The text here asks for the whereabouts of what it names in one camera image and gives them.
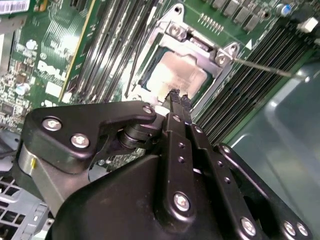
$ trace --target black metal bracket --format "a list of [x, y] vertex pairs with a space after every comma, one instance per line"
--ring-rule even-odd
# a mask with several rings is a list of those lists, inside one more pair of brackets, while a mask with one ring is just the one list
[[[191, 122], [186, 96], [172, 91], [163, 105], [170, 109], [165, 117], [140, 101], [41, 108], [27, 115], [15, 164], [21, 171], [14, 172], [37, 181], [48, 176], [46, 183], [60, 197], [48, 239], [313, 238], [229, 146], [210, 145]], [[60, 129], [46, 129], [48, 118]], [[86, 147], [72, 143], [74, 134], [87, 137]], [[150, 154], [90, 184], [77, 182], [92, 162], [135, 148]], [[62, 178], [73, 179], [77, 188], [64, 186]], [[36, 185], [44, 199], [54, 192]]]
[[[45, 119], [59, 121], [61, 129], [44, 128]], [[141, 101], [37, 108], [26, 116], [20, 144], [61, 171], [78, 174], [93, 161], [108, 157], [108, 149], [119, 130], [151, 124], [155, 119], [155, 111]], [[86, 136], [89, 145], [74, 146], [71, 138], [75, 134]]]

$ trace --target black memory slot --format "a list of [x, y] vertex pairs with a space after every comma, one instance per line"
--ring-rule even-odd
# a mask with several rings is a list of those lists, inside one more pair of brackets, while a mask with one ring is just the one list
[[[275, 25], [248, 61], [290, 70], [308, 47], [284, 27]], [[212, 144], [222, 141], [249, 114], [282, 76], [240, 66], [221, 93], [198, 120]]]
[[[304, 50], [300, 48], [300, 53], [296, 57], [301, 57], [304, 53]], [[284, 68], [291, 68], [295, 64], [295, 60], [291, 58], [291, 60], [284, 66]], [[261, 101], [265, 95], [282, 79], [281, 76], [274, 75], [272, 73], [263, 73], [265, 76], [261, 78], [261, 84], [256, 86], [253, 84], [255, 88], [252, 89], [251, 93], [248, 95], [244, 95], [240, 102], [235, 105], [231, 112], [228, 113], [227, 117], [220, 121], [218, 124], [219, 127], [210, 131], [211, 141], [219, 142], [224, 139], [225, 130], [233, 129], [247, 114], [254, 109], [256, 104]]]
[[[264, 38], [264, 41], [260, 43], [260, 45], [254, 50], [254, 52], [249, 56], [249, 61], [258, 62], [259, 60], [263, 59], [264, 54], [267, 54], [270, 48], [272, 48], [272, 44], [269, 44], [274, 37], [278, 38], [281, 36], [280, 32], [283, 32], [281, 29], [274, 29], [267, 34]], [[248, 66], [241, 66], [240, 69], [237, 71], [236, 76], [232, 77], [231, 80], [226, 84], [222, 92], [217, 96], [214, 102], [210, 106], [210, 110], [206, 111], [203, 116], [198, 121], [199, 125], [206, 125], [208, 122], [211, 122], [211, 116], [215, 114], [213, 112], [219, 105], [224, 104], [223, 101], [226, 101], [229, 95], [233, 94], [234, 91], [238, 90], [238, 86], [245, 81], [247, 76], [253, 71], [254, 69]]]
[[96, 37], [94, 38], [94, 41], [88, 51], [88, 54], [85, 58], [85, 61], [83, 63], [83, 67], [81, 69], [81, 72], [77, 78], [77, 86], [76, 86], [76, 93], [82, 95], [84, 93], [84, 90], [86, 86], [89, 84], [90, 81], [94, 81], [94, 79], [90, 79], [89, 77], [85, 77], [85, 73], [93, 68], [92, 64], [95, 64], [96, 57], [94, 58], [94, 52], [95, 49], [98, 47], [100, 36], [105, 32], [109, 31], [109, 28], [111, 24], [113, 24], [114, 16], [116, 15], [116, 11], [113, 9], [118, 9], [118, 7], [121, 5], [121, 0], [113, 0], [108, 2], [108, 5], [106, 7], [106, 10], [103, 14], [102, 20], [99, 22]]
[[107, 103], [110, 101], [111, 96], [112, 96], [113, 92], [115, 91], [115, 89], [120, 81], [120, 78], [126, 69], [126, 66], [129, 63], [129, 61], [135, 51], [137, 44], [139, 44], [139, 37], [138, 36], [141, 36], [141, 34], [144, 34], [143, 28], [139, 29], [139, 32], [136, 34], [136, 37], [133, 38], [131, 40], [131, 42], [129, 43], [128, 49], [126, 49], [125, 55], [121, 59], [121, 64], [119, 64], [119, 66], [117, 67], [117, 69], [115, 71], [116, 74], [113, 76], [112, 83], [108, 87], [108, 92], [103, 94], [103, 102], [104, 103]]
[[108, 77], [116, 63], [117, 57], [119, 53], [123, 50], [123, 45], [125, 41], [128, 39], [130, 31], [138, 18], [138, 16], [143, 11], [143, 4], [144, 1], [136, 1], [136, 5], [132, 8], [132, 12], [130, 14], [127, 14], [126, 19], [123, 23], [122, 28], [120, 29], [119, 35], [115, 40], [114, 46], [109, 54], [108, 62], [106, 66], [103, 69], [103, 73], [101, 74], [101, 80], [99, 82], [99, 85], [97, 87], [97, 90], [94, 94], [98, 96], [100, 99], [104, 99], [104, 92], [107, 91], [106, 83], [108, 82]]
[[118, 6], [118, 9], [116, 10], [116, 14], [114, 19], [112, 20], [112, 23], [110, 24], [109, 31], [106, 31], [104, 34], [104, 40], [101, 44], [101, 50], [97, 51], [98, 57], [94, 63], [93, 69], [89, 72], [88, 79], [90, 81], [88, 82], [87, 86], [85, 87], [85, 96], [84, 99], [86, 101], [90, 101], [92, 97], [94, 96], [101, 79], [97, 77], [97, 74], [99, 72], [99, 69], [101, 67], [101, 64], [103, 62], [103, 59], [106, 56], [106, 53], [109, 49], [110, 43], [112, 39], [114, 38], [114, 35], [116, 33], [116, 30], [119, 26], [119, 23], [121, 19], [123, 18], [124, 13], [126, 12], [126, 9], [128, 5], [130, 4], [129, 0], [125, 0], [122, 2], [120, 6]]
[[[269, 54], [268, 62], [271, 63], [272, 59], [276, 59], [277, 63], [281, 63], [283, 58], [282, 57], [277, 57], [278, 54], [275, 54], [275, 55]], [[247, 97], [250, 94], [251, 91], [253, 91], [253, 93], [255, 93], [257, 91], [256, 88], [261, 86], [260, 84], [263, 84], [263, 82], [261, 82], [260, 84], [254, 84], [255, 83], [254, 80], [255, 79], [259, 79], [259, 81], [263, 81], [263, 78], [261, 77], [261, 75], [265, 75], [266, 72], [255, 69], [255, 71], [253, 71], [253, 73], [254, 73], [254, 75], [249, 77], [250, 80], [248, 80], [247, 82], [244, 82], [243, 86], [241, 86], [241, 88], [237, 92], [235, 92], [237, 98], [241, 99], [241, 98]], [[237, 104], [237, 101], [234, 100], [233, 98], [229, 98], [229, 102], [233, 103], [234, 105]], [[223, 117], [227, 117], [226, 115], [228, 114], [228, 109], [233, 107], [232, 105], [230, 105], [231, 103], [223, 105], [224, 109], [222, 111], [220, 111], [222, 116], [220, 116], [220, 115], [217, 116], [217, 119], [219, 119], [219, 118], [222, 119]], [[209, 124], [206, 127], [205, 130], [208, 131], [208, 132], [211, 132], [212, 129], [215, 128], [216, 125], [218, 125], [218, 124], [219, 124], [219, 122], [212, 122], [211, 124]]]
[[[134, 33], [133, 33], [132, 37], [131, 37], [131, 41], [132, 41], [131, 43], [136, 42], [136, 44], [138, 44], [139, 39], [142, 37], [142, 35], [144, 33], [144, 29], [146, 27], [146, 22], [147, 22], [147, 18], [148, 18], [148, 12], [150, 11], [150, 9], [153, 6], [152, 3], [153, 3], [152, 1], [149, 1], [147, 3], [145, 2], [144, 3], [145, 6], [143, 8], [142, 7], [140, 8], [141, 12], [138, 13], [138, 15], [140, 15], [139, 22], [136, 23], [136, 28], [134, 30]], [[121, 63], [120, 67], [121, 68], [125, 68], [123, 63], [126, 63], [126, 61], [124, 61], [123, 56], [122, 56], [122, 59], [121, 59], [120, 63]], [[101, 91], [98, 93], [99, 102], [109, 101], [111, 96], [112, 96], [112, 94], [113, 94], [113, 92], [114, 92], [114, 90], [117, 87], [118, 82], [119, 82], [119, 79], [120, 79], [119, 77], [113, 77], [110, 83], [107, 81], [112, 67], [113, 67], [113, 64], [109, 68], [109, 70], [105, 71], [104, 74], [103, 74], [104, 86], [100, 88]]]

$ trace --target silver screw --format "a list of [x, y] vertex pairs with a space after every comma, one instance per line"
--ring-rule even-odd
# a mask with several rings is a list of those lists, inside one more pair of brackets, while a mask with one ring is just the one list
[[227, 146], [222, 146], [222, 149], [226, 152], [226, 153], [230, 153], [230, 149]]
[[250, 236], [256, 235], [255, 226], [252, 224], [252, 222], [248, 218], [246, 217], [241, 218], [241, 224], [247, 234], [249, 234]]
[[77, 133], [71, 137], [71, 143], [77, 148], [85, 149], [90, 142], [86, 135]]
[[149, 106], [143, 106], [143, 111], [145, 111], [147, 114], [151, 114], [152, 110], [150, 109]]
[[186, 212], [190, 208], [189, 200], [181, 193], [176, 193], [173, 197], [175, 206], [182, 212]]
[[296, 224], [296, 226], [298, 227], [300, 233], [304, 236], [308, 236], [308, 232], [307, 232], [307, 229], [305, 228], [305, 226], [303, 226], [300, 222], [298, 222]]
[[220, 65], [224, 64], [225, 60], [226, 60], [226, 58], [225, 58], [224, 56], [221, 56], [221, 57], [219, 58], [219, 64], [220, 64]]
[[177, 116], [177, 115], [173, 115], [173, 119], [176, 120], [176, 121], [179, 122], [179, 123], [181, 122], [180, 117]]
[[99, 166], [102, 166], [102, 165], [104, 165], [106, 162], [105, 162], [105, 160], [103, 160], [103, 159], [101, 159], [101, 160], [99, 160], [98, 161], [98, 165]]
[[42, 122], [42, 126], [49, 131], [58, 131], [62, 128], [61, 122], [54, 118], [47, 118]]
[[294, 229], [294, 227], [287, 221], [284, 222], [284, 228], [287, 230], [287, 232], [292, 235], [295, 236], [296, 235], [296, 231]]
[[195, 130], [196, 130], [198, 133], [202, 134], [202, 130], [201, 130], [201, 128], [200, 128], [200, 127], [198, 127], [198, 126], [194, 126], [194, 128], [195, 128]]

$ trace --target green circuit board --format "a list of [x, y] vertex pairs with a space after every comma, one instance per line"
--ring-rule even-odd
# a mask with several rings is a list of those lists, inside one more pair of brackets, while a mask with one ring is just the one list
[[[22, 29], [15, 32], [9, 71], [0, 82], [2, 127], [20, 132], [24, 117], [30, 110], [75, 103], [67, 86], [79, 76], [103, 11], [112, 2], [48, 1], [44, 12], [28, 16]], [[183, 21], [186, 24], [220, 46], [238, 42], [241, 47], [239, 56], [246, 59], [277, 21], [275, 7], [280, 0], [239, 1], [234, 13], [233, 10], [231, 13], [227, 11], [228, 5], [223, 8], [213, 6], [216, 2], [219, 1], [160, 0], [152, 24], [175, 4], [183, 4]], [[292, 0], [290, 5], [294, 10], [300, 3]], [[111, 101], [122, 100], [131, 66], [132, 59], [116, 84]], [[237, 67], [233, 67], [227, 79], [237, 71]]]

